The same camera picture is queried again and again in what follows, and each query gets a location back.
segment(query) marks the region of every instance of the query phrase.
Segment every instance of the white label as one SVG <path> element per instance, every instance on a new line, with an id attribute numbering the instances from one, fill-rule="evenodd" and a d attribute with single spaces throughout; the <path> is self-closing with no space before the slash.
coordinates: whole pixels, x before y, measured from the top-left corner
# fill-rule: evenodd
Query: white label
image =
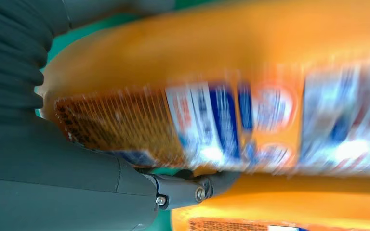
<path id="1" fill-rule="evenodd" d="M 268 226 L 269 231 L 299 231 L 299 228 L 296 227 L 285 227 L 285 226 Z"/>
<path id="2" fill-rule="evenodd" d="M 339 116 L 345 111 L 357 110 L 359 75 L 360 68 L 356 66 L 312 73 L 307 77 L 304 90 L 304 136 L 326 136 Z"/>
<path id="3" fill-rule="evenodd" d="M 223 154 L 213 116 L 208 83 L 166 88 L 173 123 L 187 153 L 210 161 Z"/>
<path id="4" fill-rule="evenodd" d="M 259 149 L 257 158 L 265 164 L 266 171 L 274 171 L 283 166 L 291 157 L 291 150 L 281 144 L 270 143 Z"/>
<path id="5" fill-rule="evenodd" d="M 290 94 L 279 88 L 266 88 L 259 93 L 260 98 L 252 101 L 255 128 L 275 132 L 286 127 L 293 112 L 293 99 Z"/>

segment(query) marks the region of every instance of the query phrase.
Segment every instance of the metal screw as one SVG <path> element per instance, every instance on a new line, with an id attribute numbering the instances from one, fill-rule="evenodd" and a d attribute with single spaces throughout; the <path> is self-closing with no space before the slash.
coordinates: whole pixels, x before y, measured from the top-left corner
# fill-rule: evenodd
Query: metal screw
<path id="1" fill-rule="evenodd" d="M 197 187 L 195 191 L 195 199 L 198 202 L 205 200 L 205 189 L 203 189 L 202 187 Z"/>
<path id="2" fill-rule="evenodd" d="M 157 197 L 157 199 L 155 200 L 155 203 L 157 203 L 157 205 L 161 206 L 161 205 L 164 205 L 166 201 L 167 201 L 167 200 L 165 199 L 165 197 L 163 197 L 163 196 L 159 196 L 159 197 Z"/>

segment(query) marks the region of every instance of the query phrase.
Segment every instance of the mesh pattern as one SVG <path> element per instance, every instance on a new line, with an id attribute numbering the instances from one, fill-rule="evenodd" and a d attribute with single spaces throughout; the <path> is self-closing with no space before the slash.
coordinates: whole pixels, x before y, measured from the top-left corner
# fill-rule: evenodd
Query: mesh pattern
<path id="1" fill-rule="evenodd" d="M 55 111 L 69 138 L 86 148 L 148 151 L 177 167 L 184 155 L 166 105 L 162 91 L 118 91 L 59 99 Z"/>
<path id="2" fill-rule="evenodd" d="M 194 218 L 189 221 L 190 231 L 268 231 L 266 225 L 247 221 L 226 221 L 224 219 Z"/>

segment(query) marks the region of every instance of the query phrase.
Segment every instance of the green background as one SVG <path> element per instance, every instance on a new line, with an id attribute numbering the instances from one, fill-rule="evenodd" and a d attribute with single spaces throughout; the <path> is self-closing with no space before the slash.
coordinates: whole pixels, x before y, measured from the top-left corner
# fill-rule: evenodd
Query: green background
<path id="1" fill-rule="evenodd" d="M 207 2 L 212 2 L 215 0 L 178 0 L 176 3 L 176 10 L 185 9 L 191 6 L 200 5 Z M 53 59 L 62 49 L 67 47 L 69 44 L 78 40 L 79 38 L 91 34 L 95 31 L 112 27 L 119 26 L 125 23 L 138 20 L 138 17 L 131 14 L 119 14 L 108 18 L 106 20 L 100 21 L 98 23 L 88 25 L 86 27 L 71 31 L 65 35 L 55 38 L 51 51 L 49 52 L 49 61 Z M 175 170 L 169 169 L 158 169 L 159 174 L 172 174 Z M 146 229 L 146 231 L 170 231 L 170 212 L 169 211 L 160 211 L 157 219 L 154 224 Z"/>

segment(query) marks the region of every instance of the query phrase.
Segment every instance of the orange package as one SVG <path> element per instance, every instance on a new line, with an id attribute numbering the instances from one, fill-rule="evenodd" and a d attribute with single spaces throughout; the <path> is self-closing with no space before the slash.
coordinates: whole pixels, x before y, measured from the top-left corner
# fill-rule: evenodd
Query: orange package
<path id="1" fill-rule="evenodd" d="M 188 225 L 191 231 L 370 231 L 365 229 L 343 229 L 289 222 L 250 221 L 224 218 L 192 218 L 189 220 Z"/>
<path id="2" fill-rule="evenodd" d="M 226 3 L 88 36 L 41 114 L 142 167 L 370 174 L 370 1 Z"/>

